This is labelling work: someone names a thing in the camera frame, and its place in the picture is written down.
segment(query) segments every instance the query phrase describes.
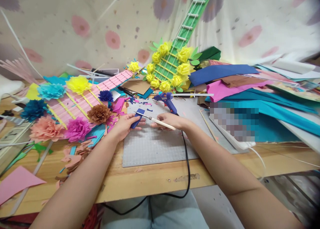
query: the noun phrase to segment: glue gun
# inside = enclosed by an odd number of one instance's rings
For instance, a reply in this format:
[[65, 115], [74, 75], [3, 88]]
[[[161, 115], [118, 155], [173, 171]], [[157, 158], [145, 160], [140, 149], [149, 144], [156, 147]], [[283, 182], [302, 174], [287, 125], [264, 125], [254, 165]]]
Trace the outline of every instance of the glue gun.
[[171, 92], [161, 93], [160, 95], [156, 95], [153, 97], [153, 99], [156, 101], [163, 101], [164, 104], [168, 106], [172, 114], [177, 114], [177, 109], [174, 107], [171, 101], [172, 98], [173, 98], [173, 95]]

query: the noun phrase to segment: wooden table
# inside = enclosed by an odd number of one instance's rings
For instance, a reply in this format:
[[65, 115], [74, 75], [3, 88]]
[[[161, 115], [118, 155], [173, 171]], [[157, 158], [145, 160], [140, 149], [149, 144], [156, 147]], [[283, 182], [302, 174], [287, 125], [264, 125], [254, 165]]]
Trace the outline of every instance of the wooden table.
[[[15, 107], [10, 102], [11, 99], [1, 101], [0, 111], [10, 110]], [[48, 155], [40, 167], [37, 176], [46, 181], [46, 184], [29, 188], [24, 200], [18, 208], [15, 215], [39, 212], [42, 209], [41, 202], [49, 199], [56, 191], [56, 176], [65, 176], [59, 171], [65, 163], [60, 160], [63, 158], [63, 146], [68, 144], [67, 140], [58, 141], [52, 145], [54, 151]], [[263, 158], [267, 171], [266, 176], [281, 175], [293, 172], [308, 171], [319, 169], [320, 155], [311, 150], [305, 144], [259, 144], [254, 148]], [[107, 202], [119, 199], [126, 199], [138, 196], [159, 194], [183, 190], [187, 188], [187, 164], [185, 161], [169, 162], [162, 164], [153, 164], [137, 167], [122, 167], [123, 142], [119, 143], [106, 173], [102, 189], [97, 197], [96, 202]], [[253, 152], [246, 154], [234, 155], [243, 165], [245, 165], [256, 177], [263, 173], [263, 166], [260, 159]], [[314, 165], [300, 162], [293, 158], [305, 161]], [[15, 168], [22, 165], [30, 172], [33, 172], [37, 165], [38, 153], [30, 151], [25, 158], [18, 161], [10, 170], [8, 170], [0, 180], [3, 180]], [[192, 176], [191, 188], [211, 186], [215, 182], [209, 175], [200, 159], [190, 160], [190, 170]], [[20, 194], [15, 195], [12, 199], [0, 207], [0, 218], [9, 216], [11, 208], [17, 201]]]

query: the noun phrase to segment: cutting mat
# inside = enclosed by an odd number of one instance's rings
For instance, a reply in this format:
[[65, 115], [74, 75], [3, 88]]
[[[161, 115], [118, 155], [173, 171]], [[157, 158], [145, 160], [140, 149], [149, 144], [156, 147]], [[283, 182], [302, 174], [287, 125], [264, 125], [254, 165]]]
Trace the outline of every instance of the cutting mat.
[[[170, 112], [168, 107], [164, 106], [163, 102], [155, 102], [153, 99], [139, 99], [139, 102], [148, 102], [152, 105], [132, 104], [129, 105], [127, 113], [134, 113], [138, 108], [141, 108], [145, 110], [145, 115], [157, 118], [157, 115], [160, 113]], [[199, 109], [202, 110], [203, 108], [197, 105], [197, 98], [174, 97], [172, 102], [181, 117], [193, 121], [212, 138], [212, 135], [199, 112]], [[239, 152], [210, 121], [209, 111], [203, 110], [202, 113], [209, 123], [211, 130], [218, 138], [221, 146], [232, 154], [238, 154]], [[182, 161], [186, 159], [181, 131], [157, 130], [150, 127], [152, 121], [147, 119], [146, 123], [147, 125], [143, 126], [142, 131], [132, 131], [125, 138], [122, 160], [123, 167]], [[189, 159], [199, 158], [188, 139], [186, 140], [186, 143]]]

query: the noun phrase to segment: blue paper flower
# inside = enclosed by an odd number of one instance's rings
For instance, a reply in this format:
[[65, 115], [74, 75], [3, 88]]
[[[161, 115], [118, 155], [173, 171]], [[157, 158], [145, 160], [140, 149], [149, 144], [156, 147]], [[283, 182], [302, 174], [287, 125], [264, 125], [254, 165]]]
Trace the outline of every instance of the blue paper flower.
[[38, 96], [45, 100], [59, 99], [66, 93], [66, 89], [61, 84], [43, 84], [37, 90]]
[[21, 112], [20, 116], [21, 118], [32, 122], [35, 119], [42, 117], [46, 111], [46, 108], [47, 104], [44, 102], [44, 100], [30, 100], [26, 104], [26, 107], [24, 108], [24, 111]]
[[100, 101], [113, 101], [112, 93], [108, 90], [106, 91], [100, 91], [99, 94]]

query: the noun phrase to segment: left hand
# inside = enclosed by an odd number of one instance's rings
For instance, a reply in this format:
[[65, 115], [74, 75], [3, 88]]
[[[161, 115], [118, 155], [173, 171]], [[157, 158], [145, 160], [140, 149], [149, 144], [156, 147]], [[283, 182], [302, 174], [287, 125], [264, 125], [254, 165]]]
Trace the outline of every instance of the left hand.
[[111, 130], [110, 133], [107, 135], [115, 137], [118, 142], [122, 141], [131, 130], [142, 130], [141, 127], [142, 125], [146, 124], [146, 119], [142, 118], [138, 125], [135, 127], [135, 129], [131, 129], [130, 126], [132, 123], [136, 122], [139, 120], [139, 116], [135, 117], [135, 114], [127, 114], [124, 116], [121, 116], [118, 122], [114, 125], [113, 129]]

